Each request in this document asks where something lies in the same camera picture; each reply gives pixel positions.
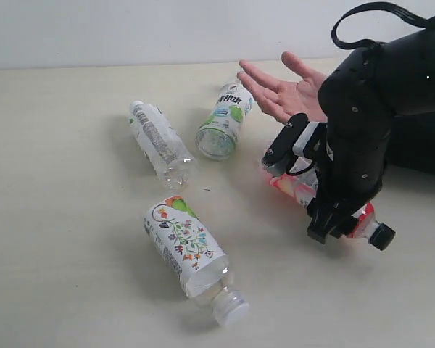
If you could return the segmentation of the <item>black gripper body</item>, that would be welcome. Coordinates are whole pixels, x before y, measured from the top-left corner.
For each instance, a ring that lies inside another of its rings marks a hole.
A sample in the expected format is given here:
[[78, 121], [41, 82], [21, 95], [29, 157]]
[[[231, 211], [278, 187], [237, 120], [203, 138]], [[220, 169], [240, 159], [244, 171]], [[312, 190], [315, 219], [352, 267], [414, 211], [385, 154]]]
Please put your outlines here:
[[332, 160], [318, 160], [320, 187], [308, 227], [320, 243], [381, 190], [394, 113], [376, 90], [378, 58], [378, 49], [355, 49], [318, 92], [327, 117], [322, 144], [333, 152]]

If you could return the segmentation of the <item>person's open hand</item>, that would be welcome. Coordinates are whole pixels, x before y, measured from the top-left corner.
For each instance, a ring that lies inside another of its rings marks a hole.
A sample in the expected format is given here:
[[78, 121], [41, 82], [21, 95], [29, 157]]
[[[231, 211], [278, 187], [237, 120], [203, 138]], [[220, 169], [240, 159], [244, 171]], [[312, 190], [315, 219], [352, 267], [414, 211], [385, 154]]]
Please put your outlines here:
[[282, 53], [281, 61], [301, 78], [299, 82], [279, 80], [246, 60], [239, 61], [241, 70], [237, 78], [253, 96], [261, 111], [280, 123], [287, 123], [298, 114], [305, 114], [315, 122], [327, 121], [318, 102], [318, 91], [326, 75], [289, 51]]

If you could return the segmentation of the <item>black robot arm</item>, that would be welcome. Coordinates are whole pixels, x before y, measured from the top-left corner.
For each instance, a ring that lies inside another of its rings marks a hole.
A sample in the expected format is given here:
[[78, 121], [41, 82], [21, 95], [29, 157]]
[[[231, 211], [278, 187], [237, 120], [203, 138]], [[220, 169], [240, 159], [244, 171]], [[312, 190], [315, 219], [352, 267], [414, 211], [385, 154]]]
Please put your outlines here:
[[416, 31], [387, 43], [331, 37], [349, 55], [318, 92], [327, 121], [308, 233], [319, 242], [381, 190], [393, 119], [435, 111], [435, 16], [422, 18], [383, 1], [352, 14], [367, 11], [392, 13]]

